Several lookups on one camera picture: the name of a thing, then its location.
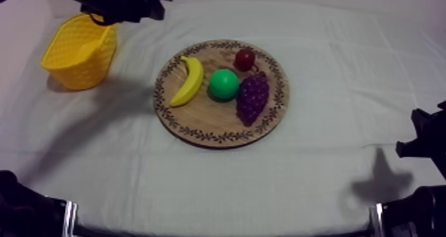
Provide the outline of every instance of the round wooden tray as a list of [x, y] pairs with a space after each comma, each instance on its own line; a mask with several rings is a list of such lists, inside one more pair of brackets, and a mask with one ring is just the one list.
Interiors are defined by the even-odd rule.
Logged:
[[[268, 103], [256, 122], [246, 127], [236, 115], [236, 101], [219, 103], [208, 97], [211, 74], [221, 68], [233, 70], [240, 81], [253, 72], [238, 72], [233, 65], [241, 48], [256, 54], [256, 65], [267, 75]], [[180, 56], [194, 56], [204, 68], [203, 83], [188, 104], [171, 108], [169, 102], [184, 84], [187, 69]], [[161, 123], [174, 135], [193, 145], [210, 148], [231, 148], [252, 143], [268, 134], [283, 118], [288, 107], [287, 77], [266, 51], [236, 40], [211, 40], [194, 44], [172, 57], [158, 75], [154, 91], [155, 111]]]

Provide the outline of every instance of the grape bunch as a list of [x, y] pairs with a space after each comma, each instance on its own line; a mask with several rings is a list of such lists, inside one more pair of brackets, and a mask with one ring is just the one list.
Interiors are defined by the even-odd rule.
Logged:
[[237, 116], [245, 126], [251, 126], [268, 102], [269, 86], [265, 72], [245, 78], [237, 95]]

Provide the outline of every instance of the yellow basket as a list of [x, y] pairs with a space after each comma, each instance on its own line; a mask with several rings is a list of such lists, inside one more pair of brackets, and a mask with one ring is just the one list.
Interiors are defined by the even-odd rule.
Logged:
[[41, 65], [71, 90], [86, 90], [106, 76], [116, 49], [116, 25], [102, 27], [76, 15], [56, 32]]

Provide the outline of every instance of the white tablecloth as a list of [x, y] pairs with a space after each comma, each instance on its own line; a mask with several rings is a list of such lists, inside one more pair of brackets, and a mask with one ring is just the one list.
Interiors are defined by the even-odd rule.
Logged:
[[[417, 107], [446, 100], [446, 36], [403, 21], [299, 5], [173, 5], [164, 21], [119, 26], [108, 79], [66, 92], [38, 62], [54, 21], [0, 118], [0, 168], [78, 202], [84, 224], [156, 234], [352, 230], [375, 202], [444, 183], [429, 160], [399, 159]], [[287, 73], [287, 114], [267, 137], [225, 151], [173, 137], [152, 107], [158, 71], [179, 50], [237, 39]]]

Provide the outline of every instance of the toy fruit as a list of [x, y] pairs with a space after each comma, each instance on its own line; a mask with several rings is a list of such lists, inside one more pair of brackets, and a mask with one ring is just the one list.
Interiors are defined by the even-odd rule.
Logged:
[[209, 92], [213, 98], [232, 99], [238, 92], [238, 77], [228, 69], [220, 69], [212, 73], [209, 81]]
[[186, 62], [188, 77], [180, 90], [173, 96], [170, 106], [177, 107], [189, 103], [200, 89], [203, 82], [203, 65], [197, 58], [181, 56], [181, 60]]
[[265, 72], [247, 77], [240, 84], [237, 96], [237, 116], [245, 126], [251, 126], [268, 102], [269, 86]]
[[247, 72], [251, 70], [256, 60], [256, 55], [250, 49], [239, 50], [236, 54], [236, 59], [234, 61], [234, 66], [240, 72]]

